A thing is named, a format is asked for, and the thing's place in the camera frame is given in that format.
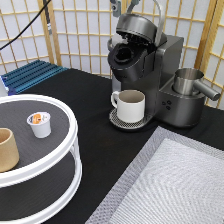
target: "black tabletop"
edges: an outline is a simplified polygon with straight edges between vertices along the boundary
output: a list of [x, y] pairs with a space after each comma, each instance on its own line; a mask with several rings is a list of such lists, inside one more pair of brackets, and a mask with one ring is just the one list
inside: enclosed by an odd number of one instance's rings
[[83, 176], [70, 203], [47, 224], [85, 223], [158, 126], [224, 149], [224, 111], [204, 107], [200, 123], [177, 129], [153, 120], [136, 133], [115, 129], [109, 122], [111, 80], [67, 70], [25, 91], [66, 103], [78, 121]]

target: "gray mat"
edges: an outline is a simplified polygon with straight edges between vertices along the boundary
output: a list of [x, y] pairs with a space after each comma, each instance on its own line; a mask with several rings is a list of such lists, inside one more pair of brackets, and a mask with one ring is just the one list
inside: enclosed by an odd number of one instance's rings
[[[51, 115], [51, 134], [43, 139], [34, 136], [26, 120], [35, 112]], [[19, 150], [20, 160], [14, 167], [27, 166], [52, 152], [65, 139], [69, 130], [68, 116], [60, 108], [39, 101], [15, 101], [0, 104], [0, 128], [13, 131]]]
[[98, 206], [96, 211], [87, 220], [87, 224], [104, 224], [109, 222], [111, 216], [165, 138], [224, 160], [224, 152], [158, 127], [136, 158], [116, 182], [114, 187], [107, 194], [105, 199]]
[[224, 221], [224, 161], [165, 139], [110, 224]]
[[68, 153], [37, 177], [0, 188], [0, 222], [25, 218], [47, 208], [65, 193], [74, 175], [74, 158]]

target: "mug handle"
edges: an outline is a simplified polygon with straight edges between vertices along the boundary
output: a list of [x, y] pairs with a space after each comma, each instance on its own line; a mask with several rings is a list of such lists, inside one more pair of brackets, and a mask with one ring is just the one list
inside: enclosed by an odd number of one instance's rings
[[115, 91], [115, 92], [113, 92], [112, 93], [112, 95], [111, 95], [111, 103], [112, 103], [112, 105], [115, 107], [115, 108], [117, 108], [117, 104], [115, 103], [115, 96], [117, 96], [117, 98], [118, 98], [118, 95], [119, 95], [119, 92], [118, 91]]

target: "round tray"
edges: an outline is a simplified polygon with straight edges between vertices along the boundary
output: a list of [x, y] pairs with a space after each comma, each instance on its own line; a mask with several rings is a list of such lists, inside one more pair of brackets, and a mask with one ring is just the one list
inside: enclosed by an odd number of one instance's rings
[[65, 207], [82, 176], [81, 161], [72, 154], [37, 177], [1, 188], [0, 223], [43, 223]]
[[[52, 133], [44, 139], [34, 136], [26, 123], [37, 111], [51, 114]], [[77, 122], [71, 109], [59, 100], [40, 95], [18, 95], [0, 98], [0, 127], [13, 131], [20, 161], [0, 173], [0, 188], [29, 180], [58, 163], [77, 139]]]

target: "white mug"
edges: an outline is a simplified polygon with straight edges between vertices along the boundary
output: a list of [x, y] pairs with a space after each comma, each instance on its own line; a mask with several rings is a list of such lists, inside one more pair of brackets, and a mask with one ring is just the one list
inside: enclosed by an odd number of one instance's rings
[[142, 92], [137, 90], [115, 91], [111, 95], [111, 103], [117, 108], [117, 117], [121, 121], [135, 123], [144, 117], [145, 95]]

